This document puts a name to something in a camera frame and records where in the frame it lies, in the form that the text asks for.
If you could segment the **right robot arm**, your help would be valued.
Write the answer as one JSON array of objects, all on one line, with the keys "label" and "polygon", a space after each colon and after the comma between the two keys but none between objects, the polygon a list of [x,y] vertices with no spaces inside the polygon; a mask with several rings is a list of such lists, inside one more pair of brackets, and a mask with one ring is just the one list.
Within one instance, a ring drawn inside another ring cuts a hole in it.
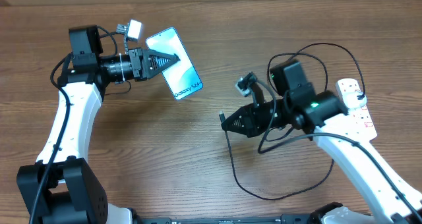
[{"label": "right robot arm", "polygon": [[372,213],[355,213],[332,202],[312,212],[309,223],[421,222],[421,193],[387,164],[338,97],[331,91],[316,94],[297,60],[275,66],[270,74],[283,97],[266,102],[264,83],[249,73],[235,86],[244,96],[252,95],[253,102],[229,117],[221,113],[222,129],[249,138],[286,125],[302,130],[300,137],[315,142],[338,164]]}]

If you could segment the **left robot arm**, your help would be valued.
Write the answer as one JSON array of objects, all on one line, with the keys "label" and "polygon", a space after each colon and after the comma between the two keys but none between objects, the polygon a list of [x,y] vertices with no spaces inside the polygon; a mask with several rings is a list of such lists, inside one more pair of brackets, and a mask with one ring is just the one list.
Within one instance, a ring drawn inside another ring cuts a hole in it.
[{"label": "left robot arm", "polygon": [[88,165],[94,119],[110,83],[149,80],[180,61],[141,47],[102,56],[101,26],[69,29],[72,51],[50,75],[59,105],[49,138],[35,164],[20,167],[16,183],[30,223],[141,223],[132,208],[110,204]]}]

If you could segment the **blue Galaxy smartphone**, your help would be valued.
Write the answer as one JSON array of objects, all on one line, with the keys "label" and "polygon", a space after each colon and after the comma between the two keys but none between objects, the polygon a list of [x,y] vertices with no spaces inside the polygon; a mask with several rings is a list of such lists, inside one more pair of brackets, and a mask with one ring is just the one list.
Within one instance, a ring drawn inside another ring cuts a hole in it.
[{"label": "blue Galaxy smartphone", "polygon": [[175,64],[162,72],[175,100],[184,99],[203,88],[202,80],[174,27],[150,36],[146,39],[146,45],[149,49],[179,58]]}]

